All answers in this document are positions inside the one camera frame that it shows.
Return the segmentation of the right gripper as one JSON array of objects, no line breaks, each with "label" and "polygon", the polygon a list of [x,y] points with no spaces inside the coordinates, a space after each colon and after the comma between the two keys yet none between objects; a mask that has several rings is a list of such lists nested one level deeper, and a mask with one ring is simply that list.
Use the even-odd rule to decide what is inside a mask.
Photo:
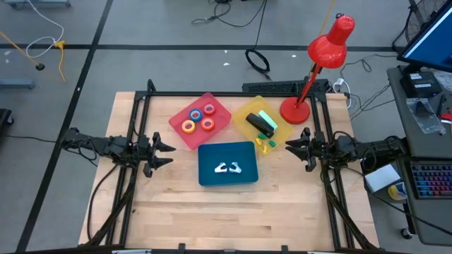
[{"label": "right gripper", "polygon": [[322,159],[326,145],[326,139],[323,131],[315,131],[314,137],[310,138],[311,131],[309,128],[304,128],[302,131],[302,138],[296,140],[288,140],[285,149],[294,154],[302,161],[306,161],[305,170],[311,172],[316,167],[316,159]]}]

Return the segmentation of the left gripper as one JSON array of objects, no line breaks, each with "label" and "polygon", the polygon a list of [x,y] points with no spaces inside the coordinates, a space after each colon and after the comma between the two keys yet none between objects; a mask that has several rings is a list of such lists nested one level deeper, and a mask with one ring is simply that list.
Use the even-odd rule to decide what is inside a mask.
[{"label": "left gripper", "polygon": [[146,135],[142,135],[139,138],[139,147],[144,149],[143,152],[140,152],[140,160],[147,161],[143,169],[143,173],[147,178],[152,177],[154,169],[158,169],[159,167],[173,162],[173,159],[171,158],[156,157],[155,150],[159,150],[160,152],[175,151],[174,147],[164,144],[161,140],[159,140],[159,138],[160,134],[158,132],[154,132],[152,136],[152,144],[150,144],[150,138]]}]

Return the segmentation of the green sticky note pad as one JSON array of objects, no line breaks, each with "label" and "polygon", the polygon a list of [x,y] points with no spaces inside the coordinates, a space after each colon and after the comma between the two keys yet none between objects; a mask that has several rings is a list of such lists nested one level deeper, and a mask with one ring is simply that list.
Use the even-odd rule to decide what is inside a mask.
[{"label": "green sticky note pad", "polygon": [[272,126],[274,131],[278,129],[277,123],[274,122],[274,120],[269,115],[267,115],[264,110],[260,110],[258,116],[265,120],[270,126]]}]

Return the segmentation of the black stapler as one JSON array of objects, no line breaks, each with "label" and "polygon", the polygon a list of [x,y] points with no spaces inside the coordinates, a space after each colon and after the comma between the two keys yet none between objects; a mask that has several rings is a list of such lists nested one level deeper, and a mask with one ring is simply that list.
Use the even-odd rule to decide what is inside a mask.
[{"label": "black stapler", "polygon": [[267,138],[273,137],[275,129],[260,116],[250,113],[247,115],[246,120]]}]

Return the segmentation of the yellow plastic tray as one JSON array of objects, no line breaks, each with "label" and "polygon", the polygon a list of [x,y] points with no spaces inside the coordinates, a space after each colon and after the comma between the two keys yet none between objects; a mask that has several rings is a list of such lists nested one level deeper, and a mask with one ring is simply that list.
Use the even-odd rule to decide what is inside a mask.
[{"label": "yellow plastic tray", "polygon": [[[258,116],[260,110],[264,110],[267,115],[269,115],[274,122],[277,123],[278,129],[274,132],[272,138],[267,138],[263,141],[262,146],[258,146],[256,144],[255,139],[258,138],[258,134],[260,133],[256,128],[254,128],[247,120],[246,117],[248,114],[253,113]],[[275,107],[272,104],[269,104],[262,96],[258,95],[249,100],[240,108],[236,109],[232,113],[232,120],[234,121],[237,129],[244,135],[244,137],[255,144],[256,149],[262,154],[267,155],[272,152],[275,148],[277,148],[281,143],[284,143],[293,133],[293,127],[287,123],[281,115],[275,110]],[[271,147],[268,144],[269,140],[273,140],[276,143],[275,147]],[[266,154],[263,153],[263,146],[266,145],[268,148],[268,152]]]}]

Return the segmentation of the blue plastic tray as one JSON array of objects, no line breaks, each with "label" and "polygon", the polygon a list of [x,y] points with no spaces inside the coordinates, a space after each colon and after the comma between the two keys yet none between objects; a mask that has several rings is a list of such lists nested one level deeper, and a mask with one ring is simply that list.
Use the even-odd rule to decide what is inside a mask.
[{"label": "blue plastic tray", "polygon": [[[228,172],[216,174],[214,169],[226,163]],[[237,162],[242,172],[229,172],[231,163]],[[198,182],[203,187],[230,186],[258,181],[258,167],[254,144],[249,141],[215,143],[198,147]]]}]

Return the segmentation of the pink plastic tray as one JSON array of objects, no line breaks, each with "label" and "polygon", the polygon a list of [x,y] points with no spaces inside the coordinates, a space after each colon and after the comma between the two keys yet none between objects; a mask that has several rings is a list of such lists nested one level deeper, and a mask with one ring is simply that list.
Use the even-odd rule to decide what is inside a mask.
[{"label": "pink plastic tray", "polygon": [[[212,116],[206,116],[203,113],[203,108],[207,104],[212,104],[216,108],[216,112]],[[203,118],[212,118],[215,121],[214,129],[212,131],[203,130],[201,128],[202,118],[199,122],[195,122],[196,130],[193,133],[184,133],[182,130],[182,123],[185,120],[190,120],[189,112],[192,109],[200,109],[203,113]],[[207,92],[170,118],[169,124],[187,144],[187,146],[190,149],[195,150],[199,145],[204,144],[215,134],[219,133],[224,127],[226,127],[229,124],[231,117],[231,113],[211,93]]]}]

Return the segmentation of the white power plug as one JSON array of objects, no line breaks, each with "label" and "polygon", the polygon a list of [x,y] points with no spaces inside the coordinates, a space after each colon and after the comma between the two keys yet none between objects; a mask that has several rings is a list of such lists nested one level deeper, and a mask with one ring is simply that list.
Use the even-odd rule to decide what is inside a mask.
[{"label": "white power plug", "polygon": [[343,78],[338,78],[332,85],[332,88],[334,93],[341,93],[340,89],[342,86],[346,88],[346,91],[343,94],[347,97],[347,108],[349,109],[351,107],[352,102],[350,99],[351,90],[348,83]]}]

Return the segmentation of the white cardboard box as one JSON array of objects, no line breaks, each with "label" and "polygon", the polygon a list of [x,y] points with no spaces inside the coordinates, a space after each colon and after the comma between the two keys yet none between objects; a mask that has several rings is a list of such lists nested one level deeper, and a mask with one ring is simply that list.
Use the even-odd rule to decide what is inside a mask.
[{"label": "white cardboard box", "polygon": [[374,193],[400,180],[397,170],[387,164],[364,176],[368,189]]}]

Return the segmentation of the red desk lamp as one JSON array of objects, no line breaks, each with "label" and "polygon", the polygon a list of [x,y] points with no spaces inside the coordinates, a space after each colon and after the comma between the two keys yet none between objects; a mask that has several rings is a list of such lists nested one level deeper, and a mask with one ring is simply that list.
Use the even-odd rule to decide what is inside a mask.
[{"label": "red desk lamp", "polygon": [[314,69],[300,94],[285,99],[280,105],[280,115],[286,122],[301,124],[309,118],[310,107],[305,102],[308,92],[323,68],[339,68],[345,63],[346,41],[354,28],[354,18],[347,15],[338,16],[329,32],[317,37],[308,46],[308,55],[314,62]]}]

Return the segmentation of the grey side desk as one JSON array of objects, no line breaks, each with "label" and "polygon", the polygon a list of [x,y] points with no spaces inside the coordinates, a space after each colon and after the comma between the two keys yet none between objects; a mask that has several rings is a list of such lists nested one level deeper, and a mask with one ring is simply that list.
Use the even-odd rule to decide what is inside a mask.
[{"label": "grey side desk", "polygon": [[424,134],[406,104],[400,69],[390,68],[387,74],[409,149],[409,155],[397,162],[408,192],[409,213],[424,220],[413,222],[415,234],[425,245],[452,246],[452,186],[445,195],[438,190],[437,197],[419,198],[412,172],[414,166],[427,169],[439,166],[446,167],[452,177],[451,127],[447,125],[443,135],[438,132]]}]

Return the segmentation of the yellow and blue item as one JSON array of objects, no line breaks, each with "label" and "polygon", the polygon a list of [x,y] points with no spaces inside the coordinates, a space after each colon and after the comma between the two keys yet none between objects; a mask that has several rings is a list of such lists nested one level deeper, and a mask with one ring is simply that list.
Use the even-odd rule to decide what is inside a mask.
[{"label": "yellow and blue item", "polygon": [[399,182],[389,186],[388,195],[396,201],[406,200],[408,198],[408,194],[406,191],[405,183]]}]

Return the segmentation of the clear plastic bag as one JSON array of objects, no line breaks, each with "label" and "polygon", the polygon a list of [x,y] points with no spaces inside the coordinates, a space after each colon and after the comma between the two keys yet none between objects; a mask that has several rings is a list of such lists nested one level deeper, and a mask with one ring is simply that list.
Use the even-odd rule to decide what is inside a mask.
[{"label": "clear plastic bag", "polygon": [[446,133],[445,127],[434,113],[427,98],[407,98],[406,104],[424,134],[444,135]]}]

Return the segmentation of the black mini computer box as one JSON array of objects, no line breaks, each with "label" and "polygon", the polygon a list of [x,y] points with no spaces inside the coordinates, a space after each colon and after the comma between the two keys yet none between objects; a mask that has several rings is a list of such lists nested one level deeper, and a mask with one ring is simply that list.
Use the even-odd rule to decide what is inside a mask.
[{"label": "black mini computer box", "polygon": [[408,98],[435,97],[442,91],[432,72],[419,72],[405,74],[400,83]]}]

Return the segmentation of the backlit keyboard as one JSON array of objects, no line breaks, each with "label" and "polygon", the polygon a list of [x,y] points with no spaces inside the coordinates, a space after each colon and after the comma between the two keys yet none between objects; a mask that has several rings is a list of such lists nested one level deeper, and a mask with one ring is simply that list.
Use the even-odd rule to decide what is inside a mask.
[{"label": "backlit keyboard", "polygon": [[409,168],[417,199],[452,199],[452,163],[418,161]]}]

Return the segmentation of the black chair base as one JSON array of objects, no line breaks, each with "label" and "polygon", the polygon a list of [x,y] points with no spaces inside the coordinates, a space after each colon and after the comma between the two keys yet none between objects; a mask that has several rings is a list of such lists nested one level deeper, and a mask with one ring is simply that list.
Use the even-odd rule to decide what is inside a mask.
[{"label": "black chair base", "polygon": [[10,109],[0,109],[0,133],[12,124],[14,124],[12,111]]}]

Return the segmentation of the computer monitor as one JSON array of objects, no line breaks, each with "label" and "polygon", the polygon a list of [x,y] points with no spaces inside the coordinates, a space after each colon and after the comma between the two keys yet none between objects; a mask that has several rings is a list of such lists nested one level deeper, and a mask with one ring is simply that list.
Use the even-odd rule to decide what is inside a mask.
[{"label": "computer monitor", "polygon": [[398,60],[452,73],[452,0],[407,44]]}]

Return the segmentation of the black floor fan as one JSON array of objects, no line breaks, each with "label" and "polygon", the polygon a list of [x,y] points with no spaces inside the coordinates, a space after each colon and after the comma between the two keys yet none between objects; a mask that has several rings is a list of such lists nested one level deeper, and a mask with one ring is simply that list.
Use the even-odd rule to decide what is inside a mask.
[{"label": "black floor fan", "polygon": [[392,50],[400,53],[403,47],[398,46],[396,44],[397,41],[403,37],[407,43],[410,43],[447,1],[448,0],[408,0],[410,4],[408,7],[409,13],[403,29],[392,41]]}]

